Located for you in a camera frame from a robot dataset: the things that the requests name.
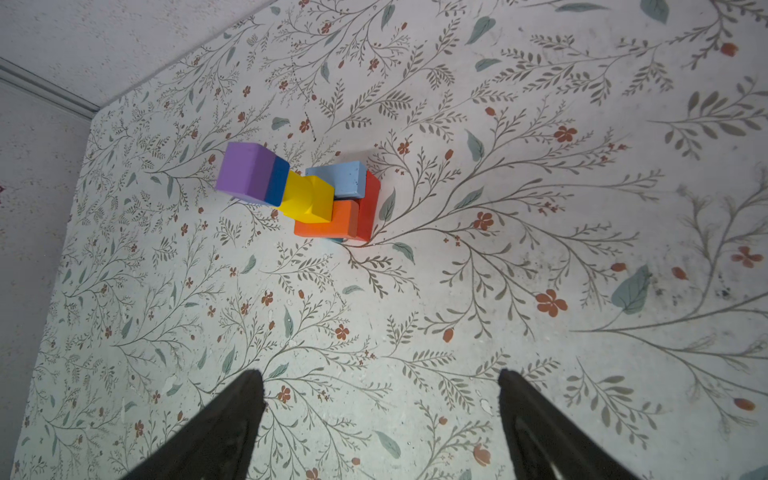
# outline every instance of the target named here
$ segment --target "floral tablecloth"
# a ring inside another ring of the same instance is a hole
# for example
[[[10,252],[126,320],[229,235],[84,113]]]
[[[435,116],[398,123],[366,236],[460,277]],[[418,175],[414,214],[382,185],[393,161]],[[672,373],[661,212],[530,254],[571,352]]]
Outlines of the floral tablecloth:
[[[511,478],[509,368],[641,478],[751,478],[764,6],[280,0],[237,23],[93,121],[12,477],[117,478],[256,368],[251,478]],[[365,161],[371,242],[217,193],[230,141]]]

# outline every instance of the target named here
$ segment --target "orange block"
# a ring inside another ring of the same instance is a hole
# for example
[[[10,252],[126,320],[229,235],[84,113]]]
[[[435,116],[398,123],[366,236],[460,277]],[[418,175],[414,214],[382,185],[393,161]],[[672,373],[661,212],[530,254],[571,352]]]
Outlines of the orange block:
[[[371,172],[366,172],[366,195],[355,199],[360,206],[360,214],[357,217],[357,235],[353,240],[362,242],[371,241],[373,234],[373,222],[376,219],[376,205],[379,202],[379,191],[382,183]]]
[[[293,233],[309,238],[355,238],[360,207],[354,200],[334,200],[329,223],[302,223],[297,221]]]

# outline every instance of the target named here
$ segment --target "light blue block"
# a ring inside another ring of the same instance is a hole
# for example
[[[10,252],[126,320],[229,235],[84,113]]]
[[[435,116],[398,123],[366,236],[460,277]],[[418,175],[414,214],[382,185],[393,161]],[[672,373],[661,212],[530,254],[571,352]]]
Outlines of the light blue block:
[[[333,187],[333,198],[363,198],[366,195],[366,167],[362,162],[326,165],[306,169],[307,176],[320,177]]]

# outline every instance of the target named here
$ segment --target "toy block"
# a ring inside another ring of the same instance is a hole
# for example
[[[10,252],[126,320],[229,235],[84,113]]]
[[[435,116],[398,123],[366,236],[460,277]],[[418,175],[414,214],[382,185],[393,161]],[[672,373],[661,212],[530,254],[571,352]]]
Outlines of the toy block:
[[[359,206],[354,200],[334,200],[329,223],[296,222],[293,233],[309,238],[354,238],[357,235]]]
[[[373,221],[376,219],[376,205],[379,202],[379,192],[382,183],[371,172],[366,172],[366,195],[355,200],[359,206],[357,217],[357,236],[353,240],[371,241]]]
[[[278,207],[289,168],[288,162],[262,145],[230,142],[216,190],[253,204]]]
[[[333,187],[319,177],[288,172],[283,202],[277,208],[302,223],[329,223],[333,215]]]
[[[325,165],[306,169],[307,175],[315,175],[333,186],[333,198],[363,198],[366,195],[367,169],[362,162]]]

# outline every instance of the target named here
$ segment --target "yellow cube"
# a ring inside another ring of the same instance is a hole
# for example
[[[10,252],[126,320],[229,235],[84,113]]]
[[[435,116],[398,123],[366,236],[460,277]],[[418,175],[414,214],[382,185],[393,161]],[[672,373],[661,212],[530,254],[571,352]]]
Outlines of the yellow cube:
[[[288,172],[283,202],[277,208],[302,223],[329,223],[333,214],[333,187],[320,177]]]

